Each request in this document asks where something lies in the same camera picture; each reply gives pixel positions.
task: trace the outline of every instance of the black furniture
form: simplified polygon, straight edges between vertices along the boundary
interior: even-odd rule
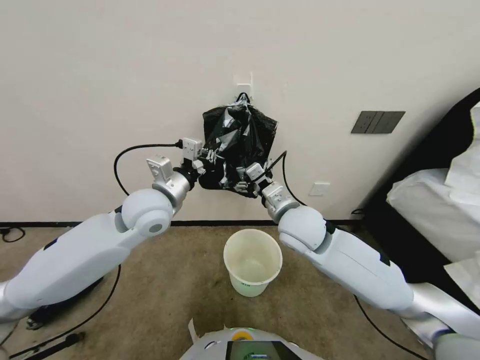
[[[449,168],[452,159],[470,146],[474,136],[470,109],[479,102],[480,88],[448,111],[369,198],[363,221],[383,251],[401,268],[407,282],[431,283],[480,315],[480,309],[444,270],[450,261],[386,202],[393,183],[419,170]]]

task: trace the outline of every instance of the black baseboard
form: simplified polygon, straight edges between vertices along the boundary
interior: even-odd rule
[[[359,225],[361,220],[330,220],[334,225]],[[81,221],[10,221],[0,222],[0,228],[67,228]],[[171,226],[276,226],[272,220],[174,220]]]

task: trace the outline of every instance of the screen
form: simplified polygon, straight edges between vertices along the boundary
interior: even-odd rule
[[[281,341],[229,341],[226,360],[301,360]]]

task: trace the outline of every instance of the white cloth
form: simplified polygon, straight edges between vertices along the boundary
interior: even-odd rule
[[[446,186],[447,171],[418,171],[393,184],[387,201],[443,255],[457,262],[480,250],[480,194]]]
[[[455,157],[445,185],[472,194],[480,194],[480,103],[470,110],[473,139],[470,147]]]
[[[480,251],[470,259],[445,265],[444,268],[471,302],[480,308]]]

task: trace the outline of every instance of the white sheet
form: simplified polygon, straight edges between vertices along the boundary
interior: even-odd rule
[[[418,171],[393,184],[387,201],[442,254],[457,262],[480,250],[480,195],[445,185],[447,171]]]

